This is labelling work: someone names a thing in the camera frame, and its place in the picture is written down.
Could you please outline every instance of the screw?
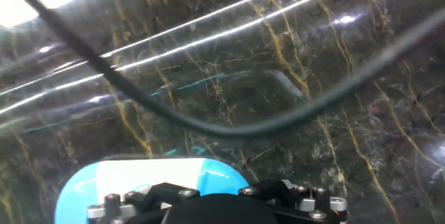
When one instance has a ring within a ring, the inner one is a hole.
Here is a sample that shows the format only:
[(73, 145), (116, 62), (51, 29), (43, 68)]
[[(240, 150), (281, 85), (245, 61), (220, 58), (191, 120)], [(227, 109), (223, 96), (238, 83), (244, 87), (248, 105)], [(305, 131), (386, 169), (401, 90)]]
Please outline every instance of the screw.
[(183, 198), (194, 198), (200, 195), (200, 192), (195, 189), (182, 189), (178, 192), (179, 196)]
[(309, 212), (309, 216), (311, 216), (311, 218), (319, 220), (322, 218), (326, 218), (327, 215), (320, 210), (313, 210)]
[(240, 195), (255, 195), (258, 193), (258, 189), (253, 186), (247, 186), (238, 191)]
[(104, 208), (104, 206), (101, 204), (95, 204), (88, 207), (88, 209), (101, 209), (101, 208)]
[(296, 186), (295, 189), (297, 189), (299, 192), (303, 192), (307, 190), (307, 186)]
[(125, 218), (123, 216), (118, 216), (113, 220), (111, 220), (111, 224), (124, 224), (124, 223), (125, 223)]
[(322, 193), (322, 192), (326, 192), (326, 189), (324, 189), (322, 187), (314, 187), (314, 191)]
[(112, 194), (105, 196), (105, 200), (116, 200), (116, 199), (118, 199), (120, 201), (120, 195), (118, 195), (116, 193), (112, 193)]

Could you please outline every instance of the blue object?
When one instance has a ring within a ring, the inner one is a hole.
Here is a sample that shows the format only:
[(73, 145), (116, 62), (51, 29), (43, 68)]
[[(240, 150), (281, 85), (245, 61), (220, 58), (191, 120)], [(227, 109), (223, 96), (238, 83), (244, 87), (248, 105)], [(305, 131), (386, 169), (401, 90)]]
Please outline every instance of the blue object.
[(97, 204), (97, 165), (99, 162), (82, 168), (63, 187), (57, 200), (55, 224), (87, 223), (86, 208)]
[[(62, 192), (57, 201), (56, 213), (55, 213), (55, 224), (87, 224), (88, 220), (86, 217), (86, 209), (90, 205), (98, 204), (99, 199), (103, 199), (104, 193), (103, 186), (104, 178), (108, 177), (110, 174), (105, 172), (104, 169), (107, 161), (97, 162), (82, 168), (79, 172), (71, 177), (68, 183), (63, 188)], [(126, 163), (128, 161), (113, 161), (123, 165), (127, 168)], [(246, 180), (232, 167), (227, 164), (216, 161), (213, 159), (203, 159), (203, 158), (189, 158), (189, 159), (164, 159), (164, 160), (141, 160), (141, 161), (131, 161), (135, 166), (128, 168), (128, 170), (135, 170), (139, 173), (144, 170), (150, 170), (150, 163), (152, 170), (154, 164), (156, 164), (157, 170), (162, 170), (159, 173), (155, 181), (163, 181), (163, 176), (166, 176), (165, 182), (169, 182), (169, 179), (173, 179), (176, 182), (180, 181), (185, 184), (190, 185), (196, 183), (195, 189), (199, 190), (201, 195), (207, 195), (211, 193), (231, 193), (238, 194), (238, 190), (248, 186)], [(159, 164), (165, 164), (164, 167), (158, 167)], [(184, 173), (179, 171), (190, 171), (186, 172), (188, 177), (184, 177)], [(113, 186), (113, 180), (105, 180), (108, 188), (110, 190), (118, 190), (119, 186), (122, 188), (122, 182), (124, 184), (135, 183), (131, 179), (121, 180), (120, 185), (116, 184)], [(151, 186), (150, 182), (137, 181), (139, 186), (137, 188), (143, 188), (144, 186)], [(130, 188), (128, 191), (135, 190), (135, 187)]]

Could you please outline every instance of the dark marble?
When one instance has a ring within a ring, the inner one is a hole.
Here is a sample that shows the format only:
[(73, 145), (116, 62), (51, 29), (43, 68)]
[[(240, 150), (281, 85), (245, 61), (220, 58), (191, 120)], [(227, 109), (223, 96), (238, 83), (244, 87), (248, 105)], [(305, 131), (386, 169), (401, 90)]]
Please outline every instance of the dark marble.
[[(147, 94), (235, 126), (334, 87), (443, 4), (73, 0), (55, 11)], [(0, 223), (51, 223), (60, 190), (82, 167), (115, 154), (159, 158), (173, 149), (224, 161), (250, 182), (272, 177), (329, 187), (348, 199), (350, 223), (445, 223), (440, 31), (341, 106), (250, 141), (196, 134), (142, 109), (38, 18), (2, 26), (0, 39)]]

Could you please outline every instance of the black mechanical part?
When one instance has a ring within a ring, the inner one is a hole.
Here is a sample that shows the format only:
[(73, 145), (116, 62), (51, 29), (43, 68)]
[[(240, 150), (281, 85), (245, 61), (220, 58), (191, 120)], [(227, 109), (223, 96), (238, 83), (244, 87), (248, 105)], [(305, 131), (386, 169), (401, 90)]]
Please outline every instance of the black mechanical part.
[(331, 195), (329, 190), (323, 187), (316, 187), (312, 190), (315, 199), (314, 210), (319, 210), (330, 218), (331, 213)]
[(173, 205), (169, 224), (278, 224), (272, 209), (260, 200), (219, 193)]
[(114, 218), (121, 216), (120, 195), (112, 193), (104, 198), (105, 215), (101, 217), (97, 224), (109, 224)]
[(282, 180), (267, 179), (258, 182), (254, 187), (258, 190), (256, 198), (264, 202), (275, 200), (276, 205), (295, 209), (296, 198)]
[(291, 191), (292, 195), (295, 196), (297, 206), (300, 205), (304, 199), (311, 197), (311, 189), (307, 186), (295, 185), (289, 190)]
[[(316, 191), (315, 199), (302, 198), (302, 195), (307, 195), (307, 188), (300, 187), (296, 193), (296, 187), (270, 179), (240, 189), (239, 195), (216, 193), (200, 197), (200, 192), (195, 189), (162, 183), (153, 186), (147, 195), (127, 193), (124, 196), (124, 205), (112, 215), (106, 206), (110, 205), (110, 209), (115, 209), (118, 195), (108, 195), (105, 205), (92, 205), (88, 208), (87, 217), (88, 220), (99, 218), (96, 223), (101, 224), (346, 223), (347, 204), (344, 199), (330, 198), (329, 191), (321, 188)], [(270, 200), (275, 200), (277, 204), (267, 204)], [(162, 202), (172, 206), (161, 209)]]
[(160, 210), (163, 202), (173, 205), (174, 203), (199, 196), (200, 192), (198, 190), (162, 183), (152, 186), (146, 195), (136, 192), (126, 194), (125, 203), (133, 204), (138, 213), (145, 214)]
[(191, 118), (150, 98), (135, 84), (111, 68), (107, 61), (100, 57), (84, 40), (73, 33), (54, 11), (48, 10), (38, 0), (25, 1), (39, 13), (40, 17), (47, 23), (51, 30), (66, 41), (77, 54), (88, 60), (89, 64), (92, 65), (96, 71), (104, 74), (104, 77), (125, 95), (170, 122), (220, 138), (263, 137), (265, 135), (280, 133), (307, 122), (319, 113), (324, 112), (330, 106), (338, 104), (345, 96), (353, 93), (354, 90), (357, 90), (374, 79), (377, 74), (398, 61), (403, 54), (413, 50), (423, 39), (432, 35), (432, 32), (445, 22), (445, 9), (441, 9), (402, 35), (392, 45), (383, 49), (377, 58), (373, 58), (372, 61), (368, 62), (360, 70), (341, 81), (335, 88), (323, 93), (304, 106), (292, 109), (273, 119), (264, 120), (254, 125), (224, 127)]

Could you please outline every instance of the cable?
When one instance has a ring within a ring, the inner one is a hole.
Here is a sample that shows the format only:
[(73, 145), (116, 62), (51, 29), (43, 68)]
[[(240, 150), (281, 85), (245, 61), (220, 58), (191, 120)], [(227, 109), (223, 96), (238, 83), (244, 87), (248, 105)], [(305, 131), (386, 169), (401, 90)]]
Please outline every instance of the cable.
[(56, 13), (46, 9), (38, 0), (25, 1), (38, 11), (49, 28), (55, 31), (77, 54), (87, 59), (96, 71), (103, 73), (104, 77), (113, 86), (121, 90), (128, 97), (170, 122), (187, 127), (193, 131), (221, 138), (254, 138), (276, 134), (312, 119), (329, 106), (338, 103), (346, 95), (351, 94), (355, 89), (372, 80), (380, 71), (396, 62), (403, 54), (412, 50), (422, 39), (429, 36), (430, 32), (445, 22), (445, 9), (441, 9), (402, 35), (399, 40), (385, 48), (376, 59), (370, 61), (365, 67), (354, 73), (354, 75), (342, 80), (339, 85), (332, 90), (327, 91), (325, 94), (304, 106), (300, 106), (288, 113), (283, 113), (273, 119), (264, 120), (254, 125), (224, 127), (191, 118), (146, 96), (144, 92), (132, 82), (126, 80), (120, 73), (114, 71), (86, 42), (71, 32)]

